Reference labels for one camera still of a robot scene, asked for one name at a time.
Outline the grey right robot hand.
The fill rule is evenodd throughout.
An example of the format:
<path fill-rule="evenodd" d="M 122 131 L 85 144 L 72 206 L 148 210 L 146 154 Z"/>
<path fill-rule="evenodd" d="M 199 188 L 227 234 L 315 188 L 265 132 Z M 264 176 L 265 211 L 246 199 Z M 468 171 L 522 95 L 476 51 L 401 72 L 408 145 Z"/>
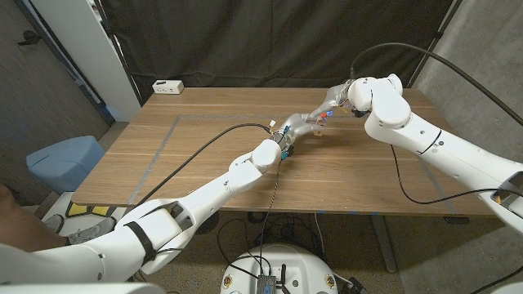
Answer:
<path fill-rule="evenodd" d="M 322 113 L 326 113 L 346 104 L 348 101 L 348 89 L 354 81 L 355 79 L 348 79 L 343 84 L 330 87 L 327 90 L 324 102 L 318 108 L 308 114 L 306 120 L 316 120 Z"/>

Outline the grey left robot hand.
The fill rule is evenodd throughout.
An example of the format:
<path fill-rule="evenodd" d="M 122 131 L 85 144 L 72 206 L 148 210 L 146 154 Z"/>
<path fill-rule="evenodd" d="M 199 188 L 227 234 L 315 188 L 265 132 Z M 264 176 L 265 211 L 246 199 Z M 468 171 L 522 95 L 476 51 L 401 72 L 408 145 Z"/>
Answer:
<path fill-rule="evenodd" d="M 299 136 L 304 136 L 312 132 L 322 132 L 324 125 L 316 120 L 307 121 L 308 114 L 292 114 L 287 120 L 276 129 L 271 139 L 274 140 L 281 151 L 285 151 L 291 146 Z"/>

